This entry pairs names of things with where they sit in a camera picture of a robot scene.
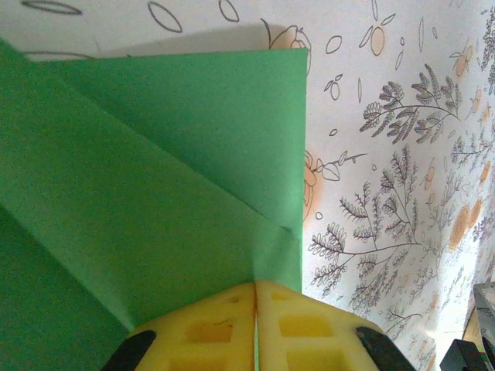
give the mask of leaf drawing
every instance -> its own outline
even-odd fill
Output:
[[[388,128],[388,137],[394,138],[393,144],[405,140],[411,131],[419,135],[419,144],[425,141],[433,143],[443,132],[446,118],[459,120],[459,108],[463,102],[459,85],[446,77],[445,85],[440,86],[435,72],[425,64],[428,76],[419,74],[419,83],[413,83],[418,104],[405,104],[402,86],[393,81],[382,87],[378,102],[367,105],[363,112],[366,121],[360,131],[374,128],[373,137]]]
[[[486,21],[486,31],[483,36],[485,48],[483,50],[483,59],[481,62],[481,70],[484,71],[491,63],[490,73],[488,75],[488,84],[490,89],[488,94],[495,93],[495,6],[490,9],[490,16]]]
[[[163,29],[174,33],[182,33],[183,27],[179,20],[163,5],[158,2],[148,2],[149,14]]]
[[[404,55],[404,50],[402,50],[399,55],[397,56],[397,60],[395,60],[395,70],[397,71],[398,68],[401,66],[402,63],[402,56]]]
[[[391,94],[400,97],[401,90],[396,87],[391,89]],[[329,224],[325,233],[313,236],[309,251],[326,260],[315,269],[312,280],[312,284],[323,288],[323,297],[339,284],[352,261],[360,279],[350,298],[355,313],[369,313],[391,292],[409,250],[422,247],[416,240],[418,203],[413,197],[416,173],[417,166],[406,145],[400,153],[394,153],[391,167],[384,169],[380,192],[372,195],[371,184],[365,182],[354,199],[340,199],[343,215],[356,225],[351,237],[364,248],[359,252],[348,250],[349,237],[335,223]],[[392,242],[382,240],[382,232],[395,238]]]
[[[239,22],[239,15],[230,0],[218,0],[218,8],[228,22]]]
[[[335,164],[328,164],[323,168],[322,176],[326,180],[331,180],[333,182],[340,181],[340,171]]]
[[[472,133],[467,141],[459,137],[452,147],[450,158],[459,167],[471,162],[470,171],[472,171],[487,160],[488,155],[494,149],[494,145],[495,119],[492,120],[489,134],[483,128],[479,134]]]
[[[48,13],[61,15],[83,15],[83,12],[78,8],[72,5],[63,4],[62,2],[54,2],[49,0],[23,0],[21,1],[21,5]]]
[[[418,42],[419,42],[419,52],[422,53],[423,51],[423,42],[425,41],[425,20],[421,18],[421,21],[419,21],[419,28],[418,28]]]
[[[342,36],[341,35],[335,35],[328,40],[328,43],[326,44],[326,54],[332,54],[335,53],[340,47],[342,46]]]
[[[361,103],[361,98],[363,97],[363,84],[361,83],[361,78],[357,78],[357,100]]]
[[[392,14],[392,15],[389,15],[386,19],[384,19],[383,21],[381,21],[381,25],[382,26],[385,26],[387,25],[388,23],[392,22],[395,18],[395,13]]]
[[[377,0],[371,0],[371,8],[373,9],[373,18],[375,22],[378,22],[378,4]]]
[[[398,336],[405,330],[408,323],[414,317],[422,318],[422,315],[419,313],[405,315],[405,308],[400,307],[399,305],[392,305],[387,310],[387,314],[385,315],[385,319],[390,325],[390,327],[385,330],[385,334],[387,334],[392,340],[397,340]]]
[[[371,37],[371,33],[373,32],[373,26],[370,26],[370,28],[366,31],[366,33],[364,34],[364,37],[363,39],[361,40],[361,42],[359,43],[359,47],[362,48],[363,46],[365,46],[367,44],[367,42],[370,40],[370,37]]]

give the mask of yellow sponge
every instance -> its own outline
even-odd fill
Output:
[[[269,281],[240,284],[139,326],[103,371],[376,371],[374,323]]]
[[[378,370],[356,336],[374,323],[273,282],[256,296],[261,371]]]
[[[240,284],[133,331],[156,338],[136,371],[252,371],[254,284]]]

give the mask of black plastic part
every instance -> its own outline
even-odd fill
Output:
[[[483,347],[485,349],[486,357],[488,358],[490,365],[492,367],[495,367],[495,355],[493,354],[493,350],[495,349],[495,347],[490,342],[490,340],[488,340],[484,336],[482,336],[481,339],[483,340]]]
[[[156,332],[146,330],[124,340],[101,371],[134,371],[155,338]]]
[[[488,371],[473,342],[454,340],[440,362],[442,371]]]
[[[356,334],[380,371],[416,371],[388,336],[368,327],[356,328]]]

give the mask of square hole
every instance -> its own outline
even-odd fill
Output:
[[[232,321],[197,322],[186,330],[187,342],[230,342],[232,339]]]
[[[284,337],[307,336],[315,338],[333,335],[326,319],[318,315],[286,315],[280,319],[278,324],[280,333]]]
[[[225,371],[225,359],[172,359],[169,371]]]
[[[297,349],[287,353],[289,371],[349,371],[350,365],[338,349]]]

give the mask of patterned wallpaper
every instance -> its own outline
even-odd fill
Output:
[[[16,0],[34,60],[307,48],[305,293],[438,369],[491,278],[495,4]]]

